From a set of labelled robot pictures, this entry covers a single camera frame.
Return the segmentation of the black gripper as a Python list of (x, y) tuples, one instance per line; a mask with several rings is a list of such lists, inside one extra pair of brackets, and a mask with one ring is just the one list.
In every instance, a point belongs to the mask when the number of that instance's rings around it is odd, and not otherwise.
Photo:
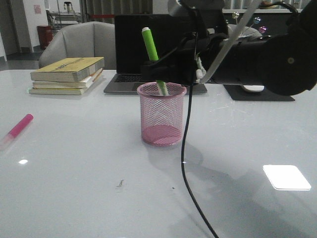
[(145, 81), (199, 84), (203, 69), (200, 55), (208, 54), (228, 36), (227, 23), (221, 9), (186, 9), (180, 15), (172, 15), (179, 23), (182, 34), (175, 47), (160, 60), (141, 64), (140, 72)]

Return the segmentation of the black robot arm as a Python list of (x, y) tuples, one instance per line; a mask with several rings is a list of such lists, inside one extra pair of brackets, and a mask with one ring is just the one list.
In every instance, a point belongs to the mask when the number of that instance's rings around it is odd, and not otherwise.
[(224, 1), (169, 1), (169, 13), (189, 16), (194, 29), (162, 58), (144, 63), (142, 76), (186, 86), (206, 82), (262, 85), (284, 96), (313, 89), (317, 83), (317, 3), (310, 1), (301, 12), (283, 1), (278, 4), (291, 11), (287, 32), (252, 37), (242, 33), (254, 12), (266, 6), (260, 0), (250, 3), (231, 33), (222, 13)]

